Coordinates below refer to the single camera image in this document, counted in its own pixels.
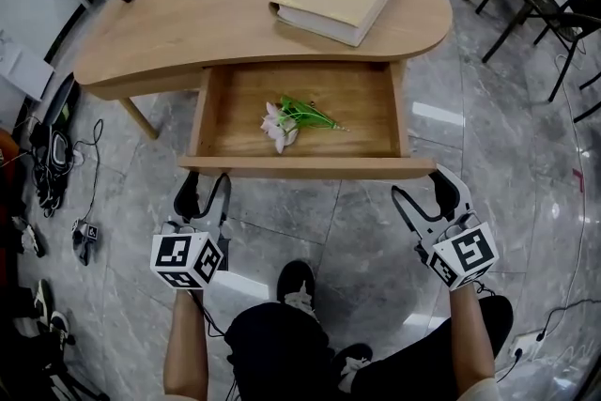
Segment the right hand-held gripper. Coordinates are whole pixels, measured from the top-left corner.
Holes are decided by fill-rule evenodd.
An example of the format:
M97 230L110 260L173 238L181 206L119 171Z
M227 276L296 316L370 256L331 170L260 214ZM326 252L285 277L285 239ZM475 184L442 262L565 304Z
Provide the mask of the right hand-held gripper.
M427 214L397 186L392 186L392 200L409 230L418 236L425 265L450 290L456 290L484 275L500 255L488 222L472 211L471 193L462 179L440 163L431 179L438 215Z

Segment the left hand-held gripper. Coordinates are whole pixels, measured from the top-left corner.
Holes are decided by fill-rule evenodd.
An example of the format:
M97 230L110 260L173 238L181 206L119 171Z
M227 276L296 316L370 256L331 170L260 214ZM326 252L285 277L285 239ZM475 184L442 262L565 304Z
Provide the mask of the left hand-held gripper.
M197 229L167 221L152 240L149 267L177 290L202 290L219 270L228 269L229 240L221 229L229 210L231 181L227 174L217 178L201 212L198 179L197 172L189 172L174 199L176 215L187 224L194 218Z

